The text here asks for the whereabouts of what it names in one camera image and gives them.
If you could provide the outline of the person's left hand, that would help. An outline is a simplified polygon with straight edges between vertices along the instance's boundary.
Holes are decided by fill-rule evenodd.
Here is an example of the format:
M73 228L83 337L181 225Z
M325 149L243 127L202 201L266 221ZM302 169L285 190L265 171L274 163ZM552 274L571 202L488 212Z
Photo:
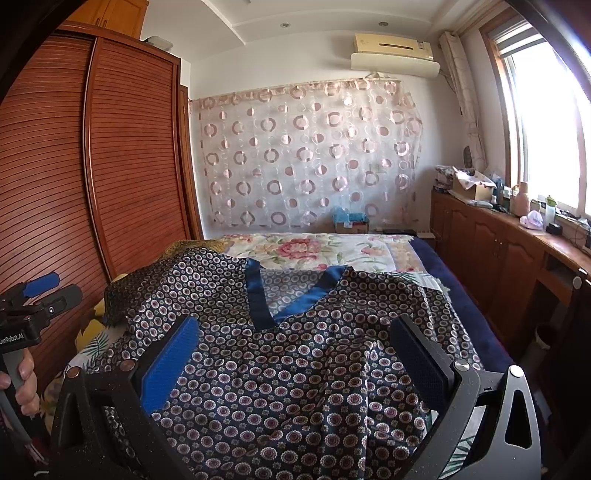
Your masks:
M17 372L22 384L15 389L15 399L21 413L32 417L39 412L40 399L37 393L37 376L34 372L35 363L28 349L23 350L23 358L18 364Z

